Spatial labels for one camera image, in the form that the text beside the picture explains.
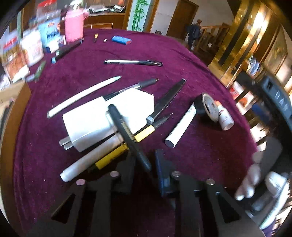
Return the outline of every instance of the white marker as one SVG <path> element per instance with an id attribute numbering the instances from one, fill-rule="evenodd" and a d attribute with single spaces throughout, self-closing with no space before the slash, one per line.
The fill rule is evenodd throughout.
<path id="1" fill-rule="evenodd" d="M 97 162 L 98 160 L 103 158 L 106 154 L 108 154 L 110 151 L 112 151 L 116 146 L 121 144 L 121 141 L 123 141 L 123 137 L 119 133 L 117 133 L 110 139 L 106 140 L 97 148 L 93 149 L 91 152 L 87 153 L 85 156 L 77 160 L 68 168 L 64 169 L 60 175 L 62 180 L 65 182 L 68 182 L 74 179 L 76 176 L 81 174 L 84 170 L 88 169 L 95 162 Z"/>
<path id="2" fill-rule="evenodd" d="M 196 115 L 196 108 L 195 104 L 192 103 L 189 110 L 185 113 L 185 115 L 182 117 L 182 119 L 179 121 L 179 123 L 176 125 L 176 127 L 172 130 L 172 132 L 169 134 L 169 136 L 165 139 L 164 143 L 170 147 L 174 148 L 184 132 L 186 131 L 187 127 L 193 120 L 194 116 Z"/>
<path id="3" fill-rule="evenodd" d="M 74 102 L 80 100 L 81 98 L 83 98 L 84 96 L 89 95 L 90 93 L 104 87 L 107 86 L 117 80 L 119 80 L 121 78 L 121 76 L 115 76 L 112 77 L 110 79 L 107 79 L 105 81 L 102 81 L 92 87 L 89 87 L 88 89 L 79 92 L 77 95 L 72 96 L 71 98 L 65 100 L 64 102 L 62 102 L 61 104 L 57 105 L 56 107 L 52 108 L 48 113 L 47 113 L 47 117 L 48 119 L 52 118 L 54 115 L 56 115 L 57 113 L 59 113 L 61 110 L 67 108 L 69 105 L 73 104 Z"/>

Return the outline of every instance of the small white bottle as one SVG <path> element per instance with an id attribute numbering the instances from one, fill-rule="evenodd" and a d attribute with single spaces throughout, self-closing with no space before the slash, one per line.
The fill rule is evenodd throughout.
<path id="1" fill-rule="evenodd" d="M 219 123 L 224 131 L 231 129 L 234 125 L 234 120 L 230 116 L 228 110 L 222 106 L 219 101 L 215 101 L 219 109 Z"/>

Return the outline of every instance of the black marker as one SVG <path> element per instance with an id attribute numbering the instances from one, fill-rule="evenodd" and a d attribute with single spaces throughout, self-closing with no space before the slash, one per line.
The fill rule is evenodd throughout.
<path id="1" fill-rule="evenodd" d="M 139 160 L 142 168 L 145 172 L 149 173 L 151 171 L 151 164 L 144 154 L 142 149 L 140 148 L 135 136 L 131 133 L 129 127 L 127 126 L 126 122 L 124 121 L 123 117 L 119 113 L 118 109 L 113 105 L 109 105 L 109 114 L 117 127 L 118 131 L 124 138 L 125 143 L 127 144 L 130 152 Z"/>
<path id="2" fill-rule="evenodd" d="M 83 42 L 83 39 L 78 39 L 72 44 L 70 44 L 68 47 L 66 47 L 63 51 L 58 50 L 56 52 L 56 56 L 52 58 L 52 64 L 55 64 L 59 59 L 64 57 L 67 53 L 69 53 L 72 49 L 77 48 L 80 46 Z"/>
<path id="3" fill-rule="evenodd" d="M 180 92 L 185 83 L 186 80 L 181 79 L 158 101 L 158 103 L 154 107 L 154 112 L 146 118 L 148 125 L 153 124 L 154 120 L 165 108 L 167 108 L 170 102 L 172 102 L 172 100 Z"/>

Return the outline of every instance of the purple velvet tablecloth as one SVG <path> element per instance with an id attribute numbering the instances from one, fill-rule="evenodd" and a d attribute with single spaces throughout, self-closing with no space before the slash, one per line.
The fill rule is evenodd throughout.
<path id="1" fill-rule="evenodd" d="M 98 33 L 94 44 L 94 34 Z M 130 45 L 114 43 L 111 38 L 120 35 L 132 39 Z M 67 136 L 62 115 L 77 106 L 107 93 L 128 87 L 142 80 L 160 78 L 144 91 L 160 99 L 176 82 L 185 78 L 186 85 L 165 110 L 173 113 L 169 121 L 158 128 L 140 144 L 150 160 L 155 149 L 163 149 L 165 158 L 174 162 L 177 169 L 199 180 L 213 178 L 224 187 L 235 190 L 251 165 L 251 155 L 256 146 L 249 126 L 240 115 L 229 92 L 208 68 L 174 39 L 165 36 L 124 30 L 87 30 L 84 43 L 67 54 L 55 65 L 46 55 L 47 66 L 38 82 L 30 83 L 32 96 L 27 104 L 18 133 L 14 160 L 14 192 L 18 213 L 25 231 L 31 228 L 55 199 L 72 182 L 65 183 L 60 173 L 81 158 L 74 148 L 65 151 L 59 140 Z M 157 60 L 163 67 L 141 65 L 104 65 L 105 59 Z M 72 104 L 51 119 L 47 111 L 65 99 L 88 87 L 114 76 L 117 82 Z M 164 144 L 178 121 L 185 114 L 194 98 L 202 92 L 219 100 L 233 117 L 235 124 L 222 131 L 218 124 L 203 123 L 195 117 L 176 145 Z M 98 178 L 102 170 L 78 178 Z M 119 224 L 113 236 L 173 236 L 174 212 L 151 184 L 144 179 L 137 167 L 132 195 L 123 202 L 114 202 L 113 211 L 126 216 L 113 216 Z"/>

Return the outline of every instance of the metal screw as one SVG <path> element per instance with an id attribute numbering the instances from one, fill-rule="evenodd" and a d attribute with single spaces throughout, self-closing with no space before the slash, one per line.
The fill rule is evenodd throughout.
<path id="1" fill-rule="evenodd" d="M 177 170 L 173 171 L 171 174 L 173 177 L 180 177 L 181 176 L 181 173 Z"/>
<path id="2" fill-rule="evenodd" d="M 208 185 L 214 185 L 214 184 L 215 184 L 215 181 L 214 181 L 213 179 L 207 179 L 207 180 L 206 180 L 206 183 L 207 183 Z"/>
<path id="3" fill-rule="evenodd" d="M 120 173 L 118 171 L 112 171 L 110 174 L 109 174 L 111 177 L 118 177 L 120 175 Z"/>
<path id="4" fill-rule="evenodd" d="M 85 184 L 85 180 L 79 179 L 79 180 L 76 181 L 76 184 L 79 185 L 79 186 L 84 185 Z"/>

